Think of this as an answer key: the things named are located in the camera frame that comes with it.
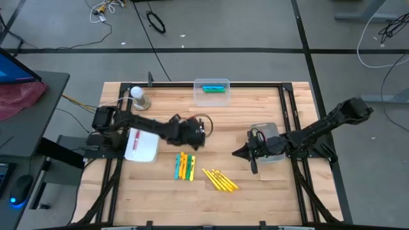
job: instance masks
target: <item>monitor screen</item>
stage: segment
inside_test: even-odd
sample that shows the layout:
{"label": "monitor screen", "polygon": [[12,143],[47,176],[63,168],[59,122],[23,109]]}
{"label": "monitor screen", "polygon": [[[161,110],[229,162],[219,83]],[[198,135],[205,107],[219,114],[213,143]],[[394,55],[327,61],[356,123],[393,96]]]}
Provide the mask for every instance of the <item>monitor screen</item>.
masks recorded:
{"label": "monitor screen", "polygon": [[0,53],[0,83],[27,82],[34,79],[30,73]]}

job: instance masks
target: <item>yellow marker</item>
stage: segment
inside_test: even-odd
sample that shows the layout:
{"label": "yellow marker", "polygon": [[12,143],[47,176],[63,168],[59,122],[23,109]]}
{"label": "yellow marker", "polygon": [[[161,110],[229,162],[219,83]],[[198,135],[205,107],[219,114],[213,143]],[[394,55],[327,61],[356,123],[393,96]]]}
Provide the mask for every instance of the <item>yellow marker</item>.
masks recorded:
{"label": "yellow marker", "polygon": [[217,179],[219,179],[220,181],[222,181],[222,182],[223,182],[223,185],[224,185],[228,190],[229,190],[229,188],[231,189],[231,190],[229,190],[230,192],[232,192],[232,191],[235,189],[232,185],[230,185],[230,183],[229,183],[228,181],[226,181],[226,179],[224,179],[221,175],[217,174],[214,169],[212,169],[212,171],[213,171],[212,174],[215,175],[215,177],[216,177]]}
{"label": "yellow marker", "polygon": [[181,178],[186,180],[186,169],[187,169],[187,154],[183,156],[183,172],[181,173]]}
{"label": "yellow marker", "polygon": [[210,174],[219,181],[221,185],[223,185],[229,192],[233,192],[233,189],[230,188],[228,183],[222,181],[214,172],[210,172]]}
{"label": "yellow marker", "polygon": [[192,166],[190,167],[190,181],[193,181],[193,175],[194,175],[194,165],[196,163],[196,157],[192,156]]}
{"label": "yellow marker", "polygon": [[213,180],[216,181],[216,183],[219,185],[220,188],[222,188],[224,191],[227,191],[227,189],[224,187],[224,185],[222,183],[220,183],[219,180],[216,179],[216,177],[212,176],[212,174],[210,174],[210,172],[208,170],[206,170],[206,172],[209,174],[209,176],[211,176],[213,178]]}
{"label": "yellow marker", "polygon": [[206,174],[207,177],[209,177],[209,179],[212,181],[212,183],[215,185],[215,187],[217,188],[217,190],[222,190],[220,188],[220,186],[216,183],[216,181],[213,180],[213,178],[206,172],[205,169],[202,169],[202,171]]}
{"label": "yellow marker", "polygon": [[229,182],[230,185],[232,185],[235,189],[238,189],[238,186],[233,183],[231,180],[229,180],[229,178],[227,178],[227,176],[223,175],[219,170],[215,171],[217,174],[221,175],[227,182]]}
{"label": "yellow marker", "polygon": [[183,157],[184,155],[185,155],[184,152],[180,152],[179,178],[181,178],[181,174],[183,172],[183,160],[185,159]]}

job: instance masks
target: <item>green object in container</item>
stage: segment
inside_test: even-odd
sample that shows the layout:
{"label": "green object in container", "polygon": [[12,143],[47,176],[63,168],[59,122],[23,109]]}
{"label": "green object in container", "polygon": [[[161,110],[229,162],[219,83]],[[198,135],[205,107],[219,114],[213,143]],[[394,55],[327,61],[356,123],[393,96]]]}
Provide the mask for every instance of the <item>green object in container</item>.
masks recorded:
{"label": "green object in container", "polygon": [[226,89],[224,86],[203,86],[203,91],[205,93],[224,93]]}

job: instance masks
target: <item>floor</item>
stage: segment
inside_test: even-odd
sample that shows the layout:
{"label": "floor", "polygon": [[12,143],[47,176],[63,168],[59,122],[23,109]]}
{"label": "floor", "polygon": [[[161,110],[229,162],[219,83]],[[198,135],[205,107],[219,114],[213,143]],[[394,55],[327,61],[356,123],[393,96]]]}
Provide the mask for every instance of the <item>floor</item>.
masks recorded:
{"label": "floor", "polygon": [[[88,0],[89,4],[99,2]],[[358,12],[368,2],[297,1],[311,49],[310,67],[302,52],[291,1],[152,1],[151,7],[164,21],[167,33],[158,34],[146,20],[143,22],[155,48],[163,48],[159,58],[172,81],[212,77],[231,81],[309,81],[315,95],[319,95],[319,86],[322,101],[317,96],[317,104],[323,102],[328,112],[347,98],[379,94],[388,71],[359,63],[354,49],[364,24],[334,20],[335,12]],[[136,5],[139,12],[148,10],[145,2]],[[109,26],[89,22],[89,8],[83,0],[0,0],[0,8],[6,22],[11,19],[11,30],[40,48],[89,43],[109,32]],[[408,10],[407,1],[395,0],[387,1],[381,12],[401,15]],[[19,54],[18,59],[33,70],[69,73],[65,94],[91,105],[98,105],[105,81],[145,81],[148,72],[156,81],[167,81],[156,57],[147,51],[150,45],[132,5],[117,7],[115,14],[107,13],[106,17],[112,34],[101,43],[57,52],[24,45],[25,54]],[[409,48],[409,29],[381,47],[378,32],[384,26],[370,24],[363,37],[361,49],[375,50],[374,54],[362,55],[370,65],[392,64],[402,51],[393,54],[391,49]],[[8,35],[1,47],[14,49],[17,44]],[[206,48],[230,49],[209,52]],[[385,83],[385,94],[407,88],[409,79],[401,76],[408,71],[407,64],[395,67]],[[405,148],[409,135],[386,118],[381,105],[371,106],[374,113],[369,121],[332,132],[351,217],[354,224],[409,227],[409,158]],[[58,107],[70,111],[90,128],[91,114],[65,100]],[[388,105],[387,110],[396,122],[409,127],[407,107]],[[56,111],[45,136],[55,141],[58,135],[86,134],[69,115]],[[75,185],[46,188],[45,199],[53,209],[41,214],[48,216],[48,221],[37,227],[66,224],[74,209],[74,197]],[[35,214],[28,215],[19,229],[30,229],[34,219]]]}

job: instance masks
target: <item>desk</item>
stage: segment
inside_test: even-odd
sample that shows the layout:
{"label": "desk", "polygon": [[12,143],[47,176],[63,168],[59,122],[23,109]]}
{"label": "desk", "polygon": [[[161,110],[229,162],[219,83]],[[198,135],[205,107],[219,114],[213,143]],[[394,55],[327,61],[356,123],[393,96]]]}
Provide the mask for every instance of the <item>desk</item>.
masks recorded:
{"label": "desk", "polygon": [[[119,90],[120,82],[106,82],[100,103],[117,99]],[[289,159],[259,164],[259,174],[252,174],[248,161],[231,155],[247,141],[246,131],[251,124],[274,122],[280,132],[285,132],[277,88],[231,88],[228,107],[196,107],[192,88],[155,88],[154,85],[144,90],[152,105],[147,111],[133,110],[134,113],[159,121],[167,121],[176,113],[181,117],[207,113],[213,119],[214,132],[206,139],[204,148],[197,152],[188,146],[170,146],[161,141],[154,164],[124,160],[115,226],[144,226],[147,220],[152,220],[155,226],[256,226],[260,220],[273,226],[301,224]],[[317,120],[309,83],[294,82],[293,90],[301,126],[305,127]],[[286,98],[291,112],[288,95]],[[290,123],[294,130],[294,121]],[[193,182],[173,179],[176,154],[181,151],[196,156]],[[318,197],[335,217],[342,219],[328,162],[311,158],[309,165]],[[98,197],[104,166],[105,160],[100,159],[84,171],[73,222],[82,218]],[[201,172],[203,167],[221,170],[240,190],[234,194],[216,191]],[[304,197],[309,220],[312,220],[309,200],[306,195]]]}
{"label": "desk", "polygon": [[[36,73],[49,85],[48,90],[32,107],[23,109],[13,117],[0,122],[0,130],[2,130],[2,134],[0,134],[1,143],[3,143],[3,135],[14,135],[14,138],[0,149],[0,162],[14,163],[16,165],[0,197],[0,222],[1,229],[4,230],[16,229],[24,212],[27,203],[19,209],[10,206],[10,190],[17,178],[28,174],[30,157],[35,153],[37,145],[40,143],[54,109],[70,78],[67,73]],[[41,155],[34,156],[31,159],[30,175],[33,176],[34,183],[30,188],[29,197],[33,192],[44,161],[45,156]]]}

